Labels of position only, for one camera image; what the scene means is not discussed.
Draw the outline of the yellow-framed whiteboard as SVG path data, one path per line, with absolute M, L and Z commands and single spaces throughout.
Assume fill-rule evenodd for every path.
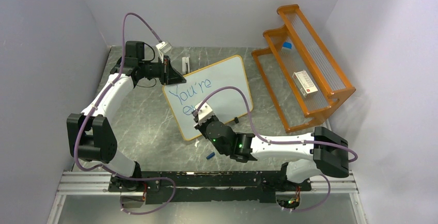
M 162 90 L 174 114 L 181 135 L 186 141 L 201 135 L 198 130 L 194 129 L 195 122 L 192 112 L 197 104 L 215 90 L 228 86 L 238 88 L 245 95 L 249 110 L 253 110 L 253 100 L 243 59 L 239 55 L 196 70 L 185 75 L 184 78 L 186 83 L 164 86 Z M 207 100 L 207 104 L 223 123 L 247 114 L 243 98 L 233 89 L 216 93 Z

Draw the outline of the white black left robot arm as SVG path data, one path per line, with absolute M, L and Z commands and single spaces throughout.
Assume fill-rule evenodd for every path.
M 171 65 L 167 55 L 172 48 L 169 42 L 159 42 L 153 48 L 157 61 L 145 59 L 145 47 L 144 42 L 127 41 L 123 56 L 110 70 L 96 98 L 80 113 L 67 118 L 69 148 L 76 166 L 82 171 L 101 167 L 122 178 L 122 184 L 131 191 L 141 188 L 143 176 L 139 164 L 118 150 L 111 120 L 141 79 L 153 79 L 163 86 L 186 82 Z

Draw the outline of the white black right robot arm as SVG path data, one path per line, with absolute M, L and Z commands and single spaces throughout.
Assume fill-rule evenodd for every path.
M 212 116 L 202 123 L 195 123 L 194 129 L 200 131 L 219 154 L 237 162 L 285 159 L 285 172 L 278 177 L 285 190 L 320 174 L 333 178 L 349 176 L 348 142 L 323 126 L 297 136 L 257 136 L 235 132 Z

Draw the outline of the blue marker cap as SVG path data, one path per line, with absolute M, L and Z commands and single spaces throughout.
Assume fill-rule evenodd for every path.
M 214 156 L 215 156 L 215 153 L 212 152 L 212 153 L 210 153 L 209 155 L 206 156 L 206 159 L 209 160 L 209 159 L 211 159 Z

